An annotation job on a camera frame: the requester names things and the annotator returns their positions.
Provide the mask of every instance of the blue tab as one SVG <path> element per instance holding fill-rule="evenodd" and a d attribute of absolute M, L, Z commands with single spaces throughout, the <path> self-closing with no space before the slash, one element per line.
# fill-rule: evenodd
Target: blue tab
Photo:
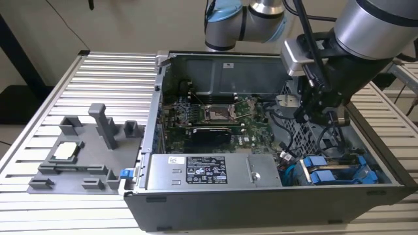
<path fill-rule="evenodd" d="M 120 178 L 122 179 L 127 179 L 127 180 L 132 180 L 134 179 L 134 171 L 132 170 L 122 170 L 120 171 Z"/>

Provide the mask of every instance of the motherboard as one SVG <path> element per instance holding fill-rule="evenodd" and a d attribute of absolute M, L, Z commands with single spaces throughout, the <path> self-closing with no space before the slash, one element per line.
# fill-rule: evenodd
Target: motherboard
<path fill-rule="evenodd" d="M 231 98 L 230 104 L 207 104 L 195 95 L 163 106 L 166 153 L 275 154 L 281 150 L 259 98 Z"/>

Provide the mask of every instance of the power supply label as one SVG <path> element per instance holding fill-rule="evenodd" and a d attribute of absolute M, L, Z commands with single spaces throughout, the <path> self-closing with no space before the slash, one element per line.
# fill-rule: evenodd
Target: power supply label
<path fill-rule="evenodd" d="M 187 157 L 186 182 L 189 184 L 227 184 L 225 157 Z"/>

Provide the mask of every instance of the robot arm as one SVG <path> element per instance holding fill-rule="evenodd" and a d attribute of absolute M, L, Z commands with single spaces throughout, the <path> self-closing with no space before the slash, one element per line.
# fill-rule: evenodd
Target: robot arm
<path fill-rule="evenodd" d="M 282 52 L 289 75 L 299 76 L 301 107 L 294 115 L 298 122 L 337 124 L 330 108 L 349 104 L 418 37 L 418 1 L 349 0 L 329 33 L 311 33 L 302 2 L 294 2 L 305 35 L 287 39 Z"/>
<path fill-rule="evenodd" d="M 237 41 L 273 42 L 282 35 L 286 18 L 282 0 L 213 0 L 207 8 L 206 45 L 209 51 L 229 51 Z"/>

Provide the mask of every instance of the cable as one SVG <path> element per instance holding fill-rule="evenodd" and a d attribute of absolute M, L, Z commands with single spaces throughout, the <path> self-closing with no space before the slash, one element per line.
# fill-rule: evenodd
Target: cable
<path fill-rule="evenodd" d="M 290 5 L 287 3 L 287 0 L 283 0 L 283 5 L 285 5 L 286 10 L 289 10 L 289 12 L 291 14 L 294 14 L 295 16 L 299 16 L 298 12 L 290 7 Z M 311 16 L 311 15 L 307 15 L 307 18 L 310 20 L 315 20 L 315 21 L 329 21 L 329 22 L 335 22 L 337 21 L 337 18 L 334 18 L 334 17 L 325 17 L 325 16 Z"/>
<path fill-rule="evenodd" d="M 294 120 L 295 119 L 294 117 L 285 117 L 285 116 L 277 114 L 273 109 L 266 109 L 266 112 L 270 112 L 278 119 L 283 119 L 283 120 Z"/>
<path fill-rule="evenodd" d="M 287 145 L 287 147 L 286 147 L 286 149 L 285 149 L 285 152 L 289 152 L 290 147 L 291 147 L 293 144 L 294 144 L 294 135 L 293 135 L 293 132 L 291 132 L 283 125 L 281 125 L 281 123 L 278 123 L 278 121 L 277 121 L 275 118 L 274 118 L 274 114 L 273 114 L 271 112 L 270 112 L 270 117 L 271 117 L 271 120 L 273 120 L 274 124 L 275 124 L 279 128 L 282 128 L 282 129 L 289 133 L 289 135 L 290 135 L 290 142 L 289 142 L 289 145 Z"/>
<path fill-rule="evenodd" d="M 409 111 L 408 111 L 408 113 L 406 113 L 406 116 L 409 116 L 409 115 L 412 114 L 412 112 L 413 112 L 413 110 L 414 110 L 414 107 L 416 107 L 416 105 L 412 105 L 412 107 L 410 107 L 410 109 L 409 109 Z"/>
<path fill-rule="evenodd" d="M 207 33 L 207 25 L 209 25 L 209 22 L 207 22 L 209 4 L 210 4 L 210 0 L 207 0 L 207 5 L 205 7 L 205 14 L 203 14 L 203 32 L 205 32 L 205 34 Z"/>
<path fill-rule="evenodd" d="M 207 6 L 205 8 L 205 34 L 207 33 L 209 20 L 210 20 L 211 14 L 214 13 L 217 0 L 213 0 L 210 5 L 209 3 L 210 3 L 210 0 L 207 0 Z"/>
<path fill-rule="evenodd" d="M 67 24 L 67 21 L 64 20 L 63 16 L 60 15 L 59 11 L 55 9 L 55 7 L 52 6 L 52 4 L 50 3 L 48 0 L 46 0 L 46 2 L 48 3 L 48 5 L 52 7 L 54 11 L 56 12 L 56 14 L 59 15 L 60 19 L 63 20 L 67 28 L 71 30 L 71 32 L 74 33 L 74 35 L 76 35 L 76 37 L 79 38 L 80 42 L 84 44 L 86 48 L 90 50 L 90 47 L 87 46 L 86 42 L 83 41 L 83 39 L 80 38 L 79 34 L 76 34 L 76 32 L 71 29 L 70 25 Z"/>
<path fill-rule="evenodd" d="M 314 36 L 313 36 L 314 33 L 313 33 L 311 24 L 309 23 L 309 19 L 306 16 L 306 10 L 305 10 L 302 0 L 294 0 L 294 3 L 295 3 L 297 11 L 299 12 L 299 21 L 301 21 L 302 28 L 303 28 L 305 38 L 306 38 L 306 42 L 309 45 L 309 49 L 310 49 L 311 54 L 313 54 L 315 65 L 319 69 L 319 74 L 322 75 L 322 79 L 323 79 L 323 83 L 325 83 L 323 84 L 325 85 L 323 91 L 326 92 L 330 89 L 329 78 L 326 76 L 326 67 L 325 67 L 323 61 L 321 59 L 317 41 L 315 41 Z"/>
<path fill-rule="evenodd" d="M 7 143 L 7 142 L 4 142 L 4 141 L 0 141 L 0 143 L 6 144 L 6 145 L 8 145 L 8 146 L 12 146 L 12 144 L 10 144 L 10 143 Z"/>
<path fill-rule="evenodd" d="M 402 87 L 402 89 L 401 89 L 401 91 L 400 91 L 400 94 L 398 94 L 398 96 L 397 96 L 397 99 L 394 100 L 394 104 L 397 104 L 398 99 L 400 99 L 400 97 L 401 97 L 401 94 L 402 94 L 405 88 L 406 88 L 406 85 L 404 85 L 404 87 Z"/>
<path fill-rule="evenodd" d="M 327 155 L 326 151 L 321 148 L 321 140 L 322 140 L 322 137 L 325 136 L 327 130 L 329 130 L 329 127 L 326 127 L 326 128 L 322 130 L 322 132 L 321 132 L 321 134 L 319 134 L 319 137 L 318 137 L 318 140 L 317 140 L 317 148 L 318 148 L 319 152 L 323 154 L 323 156 L 325 156 L 326 158 L 329 158 L 329 155 Z"/>

